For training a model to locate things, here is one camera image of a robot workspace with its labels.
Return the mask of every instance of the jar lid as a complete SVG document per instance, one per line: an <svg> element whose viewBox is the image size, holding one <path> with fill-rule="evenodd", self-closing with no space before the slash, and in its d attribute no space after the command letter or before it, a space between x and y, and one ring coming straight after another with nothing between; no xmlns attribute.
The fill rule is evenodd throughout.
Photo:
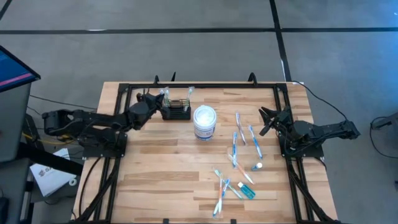
<svg viewBox="0 0 398 224"><path fill-rule="evenodd" d="M210 106L201 105L193 114L193 122L199 128L212 128L216 123L216 111Z"/></svg>

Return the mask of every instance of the monitor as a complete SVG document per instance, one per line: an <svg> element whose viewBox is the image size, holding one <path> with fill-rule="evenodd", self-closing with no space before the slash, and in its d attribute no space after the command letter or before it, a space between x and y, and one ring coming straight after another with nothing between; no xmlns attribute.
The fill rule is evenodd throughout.
<svg viewBox="0 0 398 224"><path fill-rule="evenodd" d="M0 45L0 92L39 79L39 74Z"/></svg>

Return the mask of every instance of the small bottle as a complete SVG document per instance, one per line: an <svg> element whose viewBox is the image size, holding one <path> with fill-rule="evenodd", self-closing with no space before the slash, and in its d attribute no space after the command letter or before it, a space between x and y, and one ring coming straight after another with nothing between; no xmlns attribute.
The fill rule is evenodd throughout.
<svg viewBox="0 0 398 224"><path fill-rule="evenodd" d="M250 189L247 185L244 185L242 182L238 183L238 187L248 199L253 199L254 196L256 196L256 193L254 193L252 189Z"/></svg>
<svg viewBox="0 0 398 224"><path fill-rule="evenodd" d="M252 167L251 167L251 170L252 170L252 171L257 171L257 170L261 169L261 167L262 167L262 163L259 162L259 163L257 163L256 165L252 166Z"/></svg>

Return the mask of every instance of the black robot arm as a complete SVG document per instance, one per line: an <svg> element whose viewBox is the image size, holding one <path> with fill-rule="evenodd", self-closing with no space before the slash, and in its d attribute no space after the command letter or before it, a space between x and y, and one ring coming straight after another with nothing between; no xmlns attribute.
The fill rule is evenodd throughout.
<svg viewBox="0 0 398 224"><path fill-rule="evenodd" d="M323 152L320 146L326 139L356 139L360 135L355 124L348 120L317 126L306 121L293 122L290 117L290 107L286 107L281 112L262 107L259 112L264 121L264 128L260 135L265 135L270 128L275 129L284 144L282 153L286 155L311 156L311 153L317 152L313 156L321 157Z"/></svg>
<svg viewBox="0 0 398 224"><path fill-rule="evenodd" d="M130 129L140 130L162 107L164 95L137 94L137 103L116 115L83 110L57 110L44 113L44 132L61 141L78 141L85 148L83 157L122 157Z"/></svg>

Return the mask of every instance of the concrete floor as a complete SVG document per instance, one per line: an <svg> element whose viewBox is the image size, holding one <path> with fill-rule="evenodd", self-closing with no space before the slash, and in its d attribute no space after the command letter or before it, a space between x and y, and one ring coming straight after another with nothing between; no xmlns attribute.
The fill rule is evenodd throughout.
<svg viewBox="0 0 398 224"><path fill-rule="evenodd" d="M396 1L277 0L282 27L397 27ZM273 27L266 0L19 0L0 30ZM293 80L305 82L354 121L355 141L324 144L328 178L339 219L396 223L398 160L372 148L369 123L398 111L398 33L283 34ZM33 95L96 107L105 81L284 81L274 33L0 35L0 44L39 74ZM342 117L310 96L317 124ZM45 112L60 105L31 98ZM380 150L398 156L390 128L375 132ZM67 222L73 199L40 203L34 223Z"/></svg>

